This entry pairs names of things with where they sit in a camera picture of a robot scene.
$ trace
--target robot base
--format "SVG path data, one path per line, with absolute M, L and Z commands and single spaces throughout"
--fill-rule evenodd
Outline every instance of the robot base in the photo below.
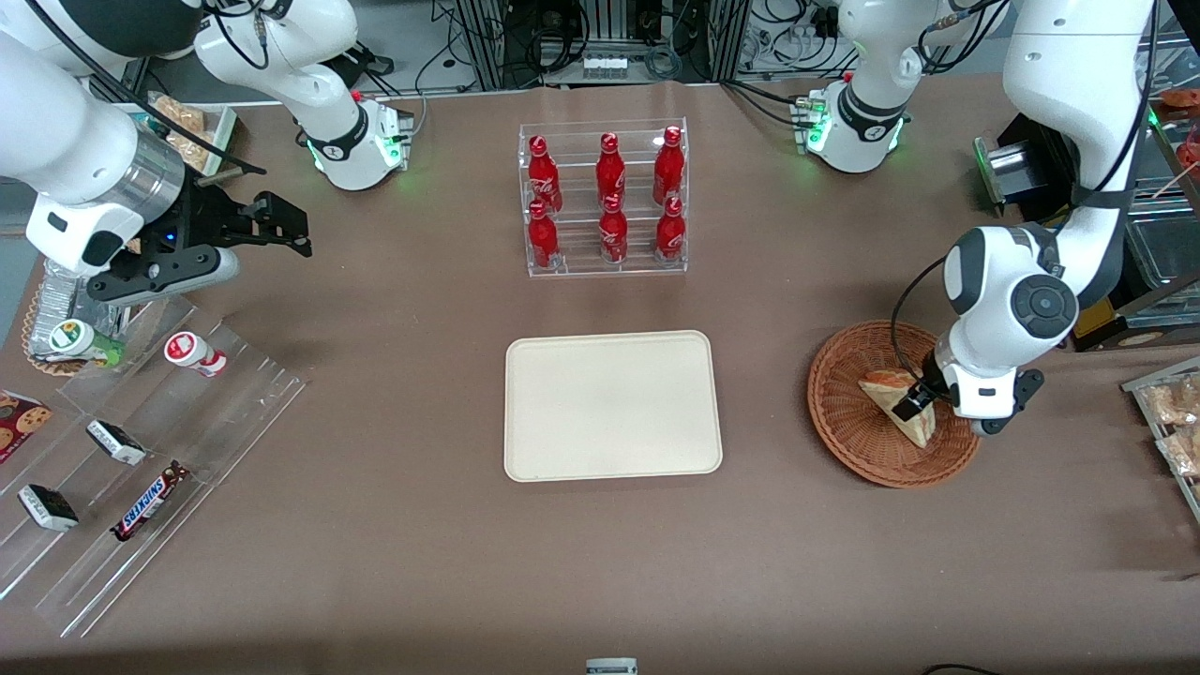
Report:
M 865 173 L 880 166 L 883 157 L 895 149 L 904 120 L 896 121 L 890 137 L 863 141 L 838 112 L 838 96 L 845 88 L 845 82 L 834 82 L 809 92 L 808 109 L 792 106 L 794 121 L 812 125 L 811 129 L 796 130 L 796 145 L 802 155 L 816 155 L 838 171 Z
M 367 133 L 343 160 L 322 157 L 308 144 L 317 168 L 342 190 L 366 190 L 394 171 L 408 168 L 412 150 L 412 118 L 400 118 L 395 108 L 376 101 L 359 103 L 367 113 Z

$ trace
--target snickers bar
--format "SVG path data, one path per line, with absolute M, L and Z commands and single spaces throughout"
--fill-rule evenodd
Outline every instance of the snickers bar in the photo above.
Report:
M 133 508 L 113 527 L 112 532 L 116 534 L 116 540 L 128 542 L 130 537 L 133 537 L 145 525 L 145 521 L 150 520 L 150 516 L 167 502 L 167 497 L 175 491 L 175 485 L 184 478 L 187 478 L 188 473 L 191 472 L 184 468 L 178 461 L 172 460 L 170 466 L 164 468 L 158 478 L 155 478 L 150 488 L 133 504 Z

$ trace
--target acrylic bottle rack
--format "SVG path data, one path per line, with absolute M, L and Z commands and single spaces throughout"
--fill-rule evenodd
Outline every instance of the acrylic bottle rack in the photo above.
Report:
M 688 157 L 686 119 L 523 124 L 517 143 L 517 169 L 521 187 L 521 213 L 524 227 L 526 267 L 529 276 L 608 276 L 618 274 L 680 274 L 688 270 L 688 241 L 684 239 L 682 259 L 664 267 L 654 258 L 655 233 L 662 207 L 654 202 L 654 160 L 662 147 L 662 131 L 676 125 L 683 130 L 680 148 Z M 623 263 L 612 264 L 600 256 L 600 201 L 596 192 L 595 166 L 600 159 L 600 136 L 607 131 L 617 135 L 620 156 L 625 161 L 625 207 L 629 220 L 629 253 Z M 542 136 L 550 156 L 558 165 L 563 190 L 563 210 L 553 214 L 558 227 L 558 246 L 563 263 L 556 269 L 542 269 L 534 263 L 529 244 L 529 138 Z M 688 172 L 684 163 L 679 197 L 683 216 L 688 219 Z

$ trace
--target cookie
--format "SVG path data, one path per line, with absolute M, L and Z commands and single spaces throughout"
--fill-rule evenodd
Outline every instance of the cookie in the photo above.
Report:
M 22 414 L 20 418 L 17 419 L 17 431 L 20 431 L 22 434 L 32 434 L 34 431 L 41 429 L 52 414 L 54 413 L 47 407 L 37 406 L 36 408 L 30 408 L 25 411 L 25 414 Z

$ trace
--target cardboard box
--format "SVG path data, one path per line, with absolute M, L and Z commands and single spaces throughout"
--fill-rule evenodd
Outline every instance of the cardboard box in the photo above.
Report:
M 41 401 L 0 389 L 0 464 L 53 414 Z

